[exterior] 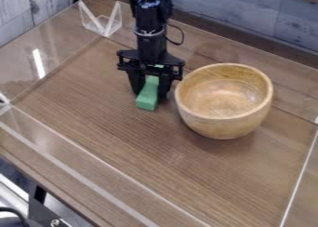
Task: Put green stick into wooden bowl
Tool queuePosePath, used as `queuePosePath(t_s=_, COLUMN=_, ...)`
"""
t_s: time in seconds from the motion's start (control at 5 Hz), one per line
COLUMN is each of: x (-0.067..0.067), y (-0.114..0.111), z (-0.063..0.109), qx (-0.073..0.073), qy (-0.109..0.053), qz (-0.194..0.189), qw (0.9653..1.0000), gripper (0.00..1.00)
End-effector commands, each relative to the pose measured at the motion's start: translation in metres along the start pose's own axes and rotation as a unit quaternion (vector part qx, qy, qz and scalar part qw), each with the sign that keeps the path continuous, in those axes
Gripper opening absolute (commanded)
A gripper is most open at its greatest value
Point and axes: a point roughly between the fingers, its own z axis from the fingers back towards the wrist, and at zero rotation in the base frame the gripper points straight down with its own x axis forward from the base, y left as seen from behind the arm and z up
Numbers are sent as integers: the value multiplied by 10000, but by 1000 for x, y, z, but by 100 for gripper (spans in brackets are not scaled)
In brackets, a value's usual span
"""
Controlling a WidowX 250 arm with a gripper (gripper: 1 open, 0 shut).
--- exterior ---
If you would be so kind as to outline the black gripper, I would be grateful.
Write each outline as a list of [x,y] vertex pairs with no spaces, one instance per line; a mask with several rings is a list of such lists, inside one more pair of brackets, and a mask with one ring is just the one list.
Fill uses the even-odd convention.
[[145,84],[144,74],[160,76],[157,97],[159,100],[164,100],[167,98],[172,80],[183,79],[185,62],[168,53],[161,56],[159,61],[144,62],[139,59],[137,51],[135,49],[119,50],[116,55],[119,58],[117,69],[128,74],[133,94],[137,95],[143,89]]

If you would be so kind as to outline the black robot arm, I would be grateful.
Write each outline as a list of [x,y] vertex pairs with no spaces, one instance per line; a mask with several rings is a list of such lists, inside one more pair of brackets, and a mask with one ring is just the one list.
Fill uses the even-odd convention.
[[119,50],[117,69],[128,75],[132,92],[135,95],[145,85],[145,77],[159,79],[156,88],[157,99],[167,98],[171,84],[183,80],[185,62],[168,53],[168,43],[179,46],[185,39],[180,31],[181,41],[175,42],[168,38],[168,19],[172,15],[171,0],[129,0],[132,17],[135,18],[133,34],[136,49]]

